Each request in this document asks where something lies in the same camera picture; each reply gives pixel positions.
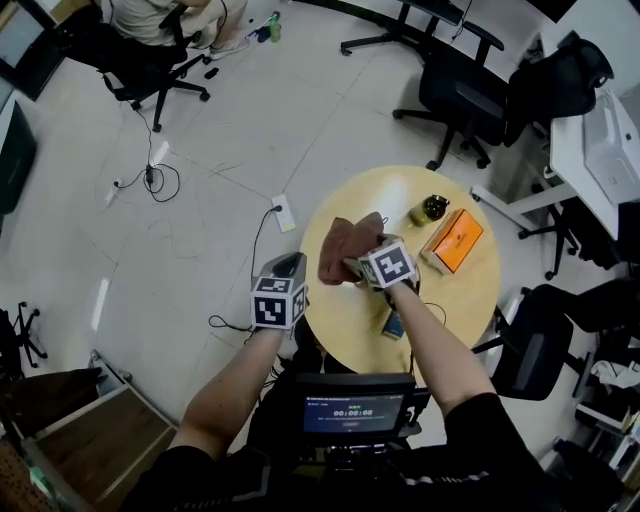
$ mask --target brown cloth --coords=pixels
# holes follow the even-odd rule
[[[318,279],[324,284],[357,283],[360,277],[342,262],[345,258],[359,258],[380,245],[384,231],[382,216],[373,212],[355,226],[347,219],[336,217],[322,242]]]

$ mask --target bottle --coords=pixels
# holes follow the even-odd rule
[[[271,41],[277,43],[280,41],[280,29],[282,26],[278,23],[278,18],[273,16],[271,20],[269,20],[269,34],[271,36]]]

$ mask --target display screen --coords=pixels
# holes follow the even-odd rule
[[[306,397],[304,431],[350,434],[393,430],[403,395]]]

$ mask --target orange box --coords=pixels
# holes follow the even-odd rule
[[[442,222],[420,254],[443,274],[453,274],[478,241],[482,231],[482,226],[467,210],[455,210]]]

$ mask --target black device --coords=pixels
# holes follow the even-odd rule
[[[430,393],[409,373],[301,373],[296,379],[301,444],[371,447],[420,433]]]

